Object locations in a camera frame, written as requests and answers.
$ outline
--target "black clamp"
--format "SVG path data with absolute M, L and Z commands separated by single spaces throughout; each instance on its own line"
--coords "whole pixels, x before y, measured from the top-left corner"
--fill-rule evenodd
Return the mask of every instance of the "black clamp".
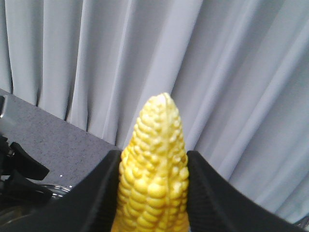
M 43 180 L 49 169 L 33 159 L 18 143 L 7 143 L 7 138 L 0 136 L 0 209 L 9 205 L 31 203 L 43 204 L 50 200 L 52 191 L 37 185 L 29 179 Z

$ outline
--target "gray countertop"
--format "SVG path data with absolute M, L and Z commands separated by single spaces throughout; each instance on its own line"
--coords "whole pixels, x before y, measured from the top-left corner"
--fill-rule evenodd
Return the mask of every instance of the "gray countertop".
M 74 187 L 109 150 L 118 149 L 1 89 L 0 95 L 8 95 L 8 103 L 14 109 L 10 117 L 13 125 L 1 130 L 3 123 L 0 124 L 0 132 L 50 169 L 41 183 Z

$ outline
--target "speckled surface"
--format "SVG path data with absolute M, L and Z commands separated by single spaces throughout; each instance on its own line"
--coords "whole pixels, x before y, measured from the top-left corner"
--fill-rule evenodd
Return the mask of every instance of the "speckled surface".
M 8 94 L 0 89 L 0 95 Z M 75 186 L 117 147 L 11 94 L 15 125 L 3 136 L 50 169 L 41 183 Z

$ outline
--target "corn cob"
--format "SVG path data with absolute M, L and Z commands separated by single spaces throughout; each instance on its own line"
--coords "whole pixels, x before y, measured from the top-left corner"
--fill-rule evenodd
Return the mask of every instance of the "corn cob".
M 144 105 L 121 159 L 112 232 L 188 232 L 188 158 L 169 94 Z

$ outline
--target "white curtain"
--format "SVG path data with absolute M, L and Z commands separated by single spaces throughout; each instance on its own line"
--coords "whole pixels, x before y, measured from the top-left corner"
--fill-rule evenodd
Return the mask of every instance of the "white curtain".
M 123 148 L 169 92 L 186 148 L 309 213 L 309 1 L 0 0 L 0 88 Z

